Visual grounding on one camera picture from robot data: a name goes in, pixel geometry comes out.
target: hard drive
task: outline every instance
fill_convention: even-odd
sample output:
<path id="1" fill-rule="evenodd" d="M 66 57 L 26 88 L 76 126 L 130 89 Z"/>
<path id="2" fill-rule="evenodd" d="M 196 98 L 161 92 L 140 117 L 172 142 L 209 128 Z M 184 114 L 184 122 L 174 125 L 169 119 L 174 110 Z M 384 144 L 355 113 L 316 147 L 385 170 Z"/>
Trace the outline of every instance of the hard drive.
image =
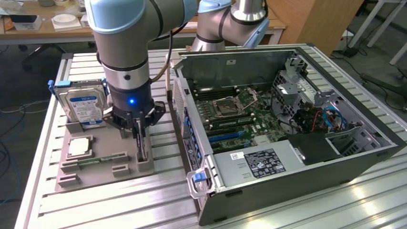
<path id="1" fill-rule="evenodd" d="M 101 80 L 60 81 L 53 91 L 70 123 L 80 123 L 82 129 L 105 126 L 101 118 L 106 93 Z"/>

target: barcode sticker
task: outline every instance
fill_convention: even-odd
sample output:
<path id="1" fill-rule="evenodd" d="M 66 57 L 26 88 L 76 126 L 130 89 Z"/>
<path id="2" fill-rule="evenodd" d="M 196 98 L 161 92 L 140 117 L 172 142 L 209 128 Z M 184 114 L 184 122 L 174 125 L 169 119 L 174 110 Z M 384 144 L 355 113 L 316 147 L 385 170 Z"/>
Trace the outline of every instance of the barcode sticker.
<path id="1" fill-rule="evenodd" d="M 244 153 L 242 152 L 237 152 L 237 153 L 230 154 L 230 159 L 232 160 L 237 160 L 237 159 L 241 159 L 241 158 L 244 158 Z"/>

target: power supply label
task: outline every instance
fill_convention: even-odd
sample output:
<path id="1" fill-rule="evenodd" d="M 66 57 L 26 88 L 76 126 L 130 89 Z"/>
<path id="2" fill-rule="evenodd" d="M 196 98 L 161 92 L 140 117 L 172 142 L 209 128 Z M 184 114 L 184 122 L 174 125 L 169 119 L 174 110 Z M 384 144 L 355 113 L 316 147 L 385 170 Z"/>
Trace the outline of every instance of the power supply label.
<path id="1" fill-rule="evenodd" d="M 245 154 L 244 158 L 254 178 L 285 172 L 285 168 L 273 149 Z"/>

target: motherboard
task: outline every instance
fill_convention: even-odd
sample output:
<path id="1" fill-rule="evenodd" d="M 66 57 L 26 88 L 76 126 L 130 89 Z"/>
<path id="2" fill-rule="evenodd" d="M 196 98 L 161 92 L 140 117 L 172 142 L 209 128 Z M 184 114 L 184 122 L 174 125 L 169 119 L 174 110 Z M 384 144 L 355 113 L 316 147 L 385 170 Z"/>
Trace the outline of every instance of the motherboard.
<path id="1" fill-rule="evenodd" d="M 214 99 L 205 98 L 194 95 L 214 154 L 276 142 L 285 136 L 278 120 L 270 112 L 266 90 L 234 87 L 233 91 L 212 91 L 210 98 Z"/>

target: blue pcie slot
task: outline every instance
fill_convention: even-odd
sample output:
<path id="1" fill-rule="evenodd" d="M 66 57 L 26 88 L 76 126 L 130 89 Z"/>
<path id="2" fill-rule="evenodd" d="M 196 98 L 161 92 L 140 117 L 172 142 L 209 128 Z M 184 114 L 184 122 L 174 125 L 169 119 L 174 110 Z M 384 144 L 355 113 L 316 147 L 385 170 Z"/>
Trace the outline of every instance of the blue pcie slot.
<path id="1" fill-rule="evenodd" d="M 209 142 L 212 143 L 212 142 L 217 142 L 217 141 L 238 138 L 241 136 L 241 134 L 242 134 L 242 131 L 238 131 L 237 133 L 222 135 L 222 136 L 210 137 L 208 139 L 209 139 Z"/>

